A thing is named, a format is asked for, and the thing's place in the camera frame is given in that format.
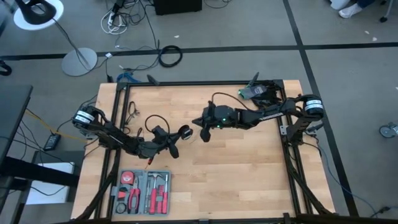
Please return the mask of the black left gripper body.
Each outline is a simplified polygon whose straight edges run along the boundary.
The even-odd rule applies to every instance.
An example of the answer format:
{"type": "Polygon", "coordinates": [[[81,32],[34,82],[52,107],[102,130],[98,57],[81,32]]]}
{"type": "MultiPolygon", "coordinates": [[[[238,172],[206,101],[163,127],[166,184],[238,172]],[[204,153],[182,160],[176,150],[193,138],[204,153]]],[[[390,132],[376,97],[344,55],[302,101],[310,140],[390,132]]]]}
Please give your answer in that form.
{"type": "Polygon", "coordinates": [[[172,157],[174,157],[174,145],[170,141],[166,141],[160,144],[152,141],[143,141],[138,144],[137,156],[140,159],[150,159],[153,158],[160,151],[167,148],[169,149],[172,157]]]}

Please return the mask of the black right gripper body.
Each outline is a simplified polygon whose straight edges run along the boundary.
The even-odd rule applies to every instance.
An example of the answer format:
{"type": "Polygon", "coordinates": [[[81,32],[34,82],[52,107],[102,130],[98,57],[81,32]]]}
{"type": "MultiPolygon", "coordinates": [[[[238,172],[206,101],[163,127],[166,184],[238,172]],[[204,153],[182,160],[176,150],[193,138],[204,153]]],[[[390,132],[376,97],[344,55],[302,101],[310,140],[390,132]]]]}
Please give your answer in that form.
{"type": "Polygon", "coordinates": [[[203,110],[206,128],[235,128],[239,121],[238,112],[229,106],[208,106],[203,110]]]}

